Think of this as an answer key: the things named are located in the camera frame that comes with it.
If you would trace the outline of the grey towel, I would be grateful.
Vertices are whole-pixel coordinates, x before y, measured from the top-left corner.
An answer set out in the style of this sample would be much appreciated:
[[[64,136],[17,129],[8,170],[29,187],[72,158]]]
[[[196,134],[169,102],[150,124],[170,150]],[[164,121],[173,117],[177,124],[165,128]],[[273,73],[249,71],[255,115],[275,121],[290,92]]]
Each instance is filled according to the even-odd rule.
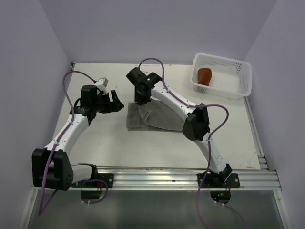
[[[126,127],[129,131],[180,132],[184,121],[165,103],[152,99],[144,105],[128,104]]]

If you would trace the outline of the rust brown towel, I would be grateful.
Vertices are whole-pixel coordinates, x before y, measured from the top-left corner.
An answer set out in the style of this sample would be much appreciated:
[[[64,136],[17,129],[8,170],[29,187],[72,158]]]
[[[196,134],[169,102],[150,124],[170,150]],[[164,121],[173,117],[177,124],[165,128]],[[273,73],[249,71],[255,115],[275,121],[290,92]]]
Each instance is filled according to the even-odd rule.
[[[210,68],[200,68],[197,71],[198,84],[209,86],[212,78],[212,70]]]

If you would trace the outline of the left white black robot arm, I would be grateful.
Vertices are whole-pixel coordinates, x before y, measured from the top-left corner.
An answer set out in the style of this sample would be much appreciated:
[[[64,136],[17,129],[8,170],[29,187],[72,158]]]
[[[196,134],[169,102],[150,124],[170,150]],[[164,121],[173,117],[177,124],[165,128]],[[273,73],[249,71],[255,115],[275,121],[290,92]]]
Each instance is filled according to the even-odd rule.
[[[72,105],[64,127],[43,149],[35,149],[32,153],[34,186],[64,191],[81,181],[88,187],[96,186],[99,181],[96,165],[72,165],[69,154],[98,113],[118,112],[123,107],[115,90],[107,93],[96,85],[83,86],[81,97]]]

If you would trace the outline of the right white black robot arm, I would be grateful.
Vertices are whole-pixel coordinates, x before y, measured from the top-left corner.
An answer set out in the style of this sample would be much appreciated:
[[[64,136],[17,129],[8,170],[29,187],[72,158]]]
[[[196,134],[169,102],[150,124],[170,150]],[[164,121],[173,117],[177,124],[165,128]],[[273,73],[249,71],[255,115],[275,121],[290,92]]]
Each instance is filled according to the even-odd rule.
[[[134,86],[134,100],[138,105],[144,105],[154,97],[174,110],[184,121],[182,133],[197,144],[208,161],[206,186],[225,187],[229,182],[232,168],[224,160],[218,150],[210,130],[207,108],[209,105],[196,105],[181,96],[176,96],[164,80],[156,73],[146,75],[135,67],[126,75]]]

